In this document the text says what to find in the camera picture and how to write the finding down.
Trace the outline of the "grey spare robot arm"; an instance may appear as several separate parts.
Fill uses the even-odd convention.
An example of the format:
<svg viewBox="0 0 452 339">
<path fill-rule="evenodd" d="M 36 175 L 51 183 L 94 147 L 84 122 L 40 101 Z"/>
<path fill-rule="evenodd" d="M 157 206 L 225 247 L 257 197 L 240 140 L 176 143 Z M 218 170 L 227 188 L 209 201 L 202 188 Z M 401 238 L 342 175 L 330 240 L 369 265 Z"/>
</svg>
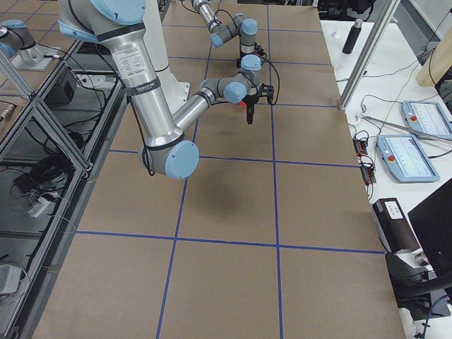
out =
<svg viewBox="0 0 452 339">
<path fill-rule="evenodd" d="M 1 52 L 21 71 L 44 71 L 57 51 L 38 45 L 27 25 L 19 19 L 1 22 Z"/>
</svg>

